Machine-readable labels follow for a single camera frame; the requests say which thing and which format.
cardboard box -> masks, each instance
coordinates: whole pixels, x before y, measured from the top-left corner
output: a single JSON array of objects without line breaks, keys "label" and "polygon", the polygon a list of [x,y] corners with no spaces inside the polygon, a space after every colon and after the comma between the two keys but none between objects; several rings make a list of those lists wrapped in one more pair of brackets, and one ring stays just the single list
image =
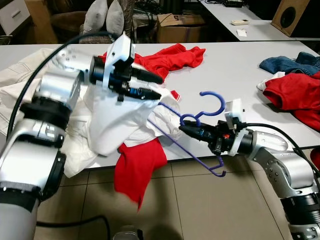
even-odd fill
[{"label": "cardboard box", "polygon": [[207,39],[208,27],[200,15],[174,15],[172,13],[157,16],[157,42],[198,43]]},{"label": "cardboard box", "polygon": [[52,29],[50,13],[45,0],[24,0],[30,12],[34,26],[28,32],[37,44],[57,44],[58,40]]}]

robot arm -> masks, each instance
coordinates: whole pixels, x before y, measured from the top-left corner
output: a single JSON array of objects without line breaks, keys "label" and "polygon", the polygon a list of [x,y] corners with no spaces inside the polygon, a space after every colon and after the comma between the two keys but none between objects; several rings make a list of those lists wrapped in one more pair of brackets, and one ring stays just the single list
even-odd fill
[{"label": "robot arm", "polygon": [[63,176],[66,155],[59,149],[85,77],[118,93],[118,101],[125,101],[124,96],[160,99],[155,91],[130,87],[132,75],[142,81],[148,76],[148,82],[159,84],[162,79],[132,68],[135,45],[127,36],[117,39],[108,53],[103,63],[76,50],[62,50],[52,60],[57,68],[43,75],[32,101],[21,105],[24,118],[16,123],[0,154],[2,240],[34,238],[38,206],[56,193]]},{"label": "robot arm", "polygon": [[244,128],[240,99],[226,104],[226,121],[218,125],[184,121],[180,129],[192,138],[208,142],[215,155],[244,154],[259,163],[280,198],[294,240],[320,240],[318,179],[309,162],[297,155],[282,137]]}]

purple clothes hanger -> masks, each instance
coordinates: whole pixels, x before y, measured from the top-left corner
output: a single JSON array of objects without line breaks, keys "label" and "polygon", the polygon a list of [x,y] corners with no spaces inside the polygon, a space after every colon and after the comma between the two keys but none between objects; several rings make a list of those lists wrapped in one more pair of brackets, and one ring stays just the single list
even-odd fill
[{"label": "purple clothes hanger", "polygon": [[[162,103],[162,102],[159,102],[158,105],[161,105],[161,106],[164,106],[165,108],[169,109],[171,112],[175,113],[177,116],[180,117],[180,124],[181,125],[184,125],[184,119],[187,118],[187,117],[190,117],[190,118],[194,118],[195,121],[196,121],[196,125],[199,127],[201,125],[201,122],[199,120],[199,118],[202,116],[202,115],[206,115],[206,116],[216,116],[216,115],[219,115],[221,114],[225,108],[226,108],[226,102],[225,100],[223,99],[223,97],[213,91],[202,91],[200,92],[200,96],[205,96],[205,95],[212,95],[212,96],[215,96],[217,97],[219,100],[220,100],[220,103],[221,103],[221,107],[219,108],[218,111],[216,112],[205,112],[205,111],[201,111],[199,112],[197,115],[192,115],[192,114],[183,114],[181,115],[179,112],[175,111],[173,108],[171,108],[170,106]],[[224,164],[224,161],[222,160],[222,157],[221,156],[217,156],[218,160],[219,160],[219,165],[217,166],[213,166],[213,167],[209,167],[208,165],[206,165],[203,161],[201,161],[199,158],[197,158],[195,155],[193,155],[191,152],[189,152],[187,149],[185,149],[182,145],[180,145],[180,143],[178,143],[176,140],[174,140],[171,136],[169,136],[165,131],[163,131],[159,126],[157,126],[153,121],[149,120],[149,123],[151,123],[153,126],[155,126],[160,132],[162,132],[167,138],[169,138],[172,142],[174,142],[179,148],[181,148],[183,151],[185,151],[188,155],[190,155],[193,159],[195,159],[198,163],[200,163],[203,167],[205,167],[206,169],[208,169],[212,174],[214,174],[215,176],[217,177],[224,177],[226,175],[226,171],[223,170],[222,173],[216,173],[215,170],[218,169],[218,168],[221,168],[223,167],[225,164]]]}]

clothing pile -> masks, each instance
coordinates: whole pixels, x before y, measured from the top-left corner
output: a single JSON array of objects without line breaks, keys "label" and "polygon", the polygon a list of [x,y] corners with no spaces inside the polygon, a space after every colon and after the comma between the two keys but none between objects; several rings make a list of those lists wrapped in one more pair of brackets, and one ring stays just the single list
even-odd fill
[{"label": "clothing pile", "polygon": [[[259,66],[274,74],[257,85],[263,95],[320,132],[320,56],[300,52],[296,59],[270,57]],[[319,145],[320,138],[314,144]],[[320,168],[320,148],[312,151],[311,159]]]},{"label": "clothing pile", "polygon": [[[51,49],[43,48],[0,72],[0,129],[3,134],[7,133],[8,119],[25,81],[51,52]],[[186,50],[176,44],[151,56],[136,54],[135,62],[164,81],[169,71],[184,66],[197,67],[203,61],[204,52],[205,49]],[[23,102],[31,101],[48,67],[54,68],[50,62],[37,75]],[[179,112],[180,95],[169,91],[164,83],[142,82],[134,77],[130,86],[152,89],[161,94],[161,99],[142,101],[126,97],[124,102],[118,102],[118,94],[109,89],[102,90],[98,85],[81,88],[61,151],[67,155],[64,173],[72,177],[92,164],[97,155],[108,156],[118,149],[121,156],[115,168],[115,190],[129,196],[140,208],[153,171],[167,163],[158,140],[163,134],[147,119],[177,140],[181,135],[179,117],[158,103],[161,101]],[[21,118],[22,113],[19,113],[16,120]]]}]

wooden speaker box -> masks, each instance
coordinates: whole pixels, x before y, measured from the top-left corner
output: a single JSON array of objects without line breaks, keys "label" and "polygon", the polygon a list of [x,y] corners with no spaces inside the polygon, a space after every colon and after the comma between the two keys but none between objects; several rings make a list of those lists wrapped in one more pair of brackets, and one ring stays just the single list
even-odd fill
[{"label": "wooden speaker box", "polygon": [[320,38],[320,0],[282,0],[271,24],[289,37]]}]

